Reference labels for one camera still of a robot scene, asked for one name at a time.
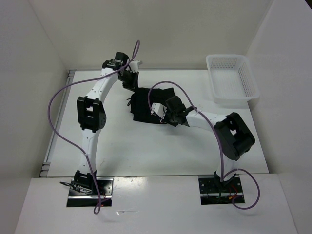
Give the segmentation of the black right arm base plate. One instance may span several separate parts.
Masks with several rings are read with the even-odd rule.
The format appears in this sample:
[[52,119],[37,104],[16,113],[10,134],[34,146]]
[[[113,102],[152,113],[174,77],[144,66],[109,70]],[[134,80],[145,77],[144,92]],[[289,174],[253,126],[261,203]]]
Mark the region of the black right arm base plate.
[[200,176],[198,183],[201,205],[231,204],[234,198],[235,203],[245,203],[241,180],[237,175],[221,189],[212,175]]

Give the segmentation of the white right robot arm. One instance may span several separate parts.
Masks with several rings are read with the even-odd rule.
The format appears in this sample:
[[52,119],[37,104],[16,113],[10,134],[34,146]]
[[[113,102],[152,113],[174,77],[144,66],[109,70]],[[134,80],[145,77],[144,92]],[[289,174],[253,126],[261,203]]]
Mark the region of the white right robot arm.
[[237,171],[236,162],[255,144],[255,138],[241,116],[236,112],[229,115],[203,112],[193,105],[187,108],[178,96],[166,100],[165,105],[154,103],[152,110],[165,123],[197,127],[214,134],[220,152],[214,186],[220,192],[226,191]]

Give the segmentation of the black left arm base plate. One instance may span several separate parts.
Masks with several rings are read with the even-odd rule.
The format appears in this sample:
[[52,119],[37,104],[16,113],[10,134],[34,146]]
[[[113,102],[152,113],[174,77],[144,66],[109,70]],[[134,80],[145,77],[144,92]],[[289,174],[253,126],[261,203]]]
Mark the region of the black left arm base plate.
[[[113,193],[112,178],[98,178],[97,184],[102,200],[101,207],[112,206]],[[98,203],[98,194],[96,188],[84,188],[80,185],[74,185],[74,180],[69,182],[60,182],[63,186],[69,187],[66,207],[94,207]]]

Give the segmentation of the black shorts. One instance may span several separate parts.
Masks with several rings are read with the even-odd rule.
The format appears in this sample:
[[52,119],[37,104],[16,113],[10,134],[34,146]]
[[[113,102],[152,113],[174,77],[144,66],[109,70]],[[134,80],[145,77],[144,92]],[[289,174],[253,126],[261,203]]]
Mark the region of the black shorts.
[[[130,106],[130,113],[133,114],[133,121],[149,123],[149,124],[165,124],[160,122],[160,118],[151,115],[148,104],[149,88],[137,88],[129,98],[127,106]],[[161,103],[165,105],[165,101],[175,95],[173,88],[153,89],[150,93],[150,104]]]

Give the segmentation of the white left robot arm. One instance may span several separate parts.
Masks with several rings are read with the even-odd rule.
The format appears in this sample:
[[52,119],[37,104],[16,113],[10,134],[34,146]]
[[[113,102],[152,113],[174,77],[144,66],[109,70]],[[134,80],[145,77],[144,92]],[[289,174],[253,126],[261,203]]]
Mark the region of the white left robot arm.
[[107,116],[103,103],[110,89],[117,80],[123,87],[133,91],[137,87],[139,60],[130,60],[122,52],[117,52],[114,59],[102,65],[101,77],[91,91],[77,98],[78,122],[82,130],[82,158],[74,175],[73,187],[87,195],[97,192],[96,182],[96,151],[98,138],[104,128]]

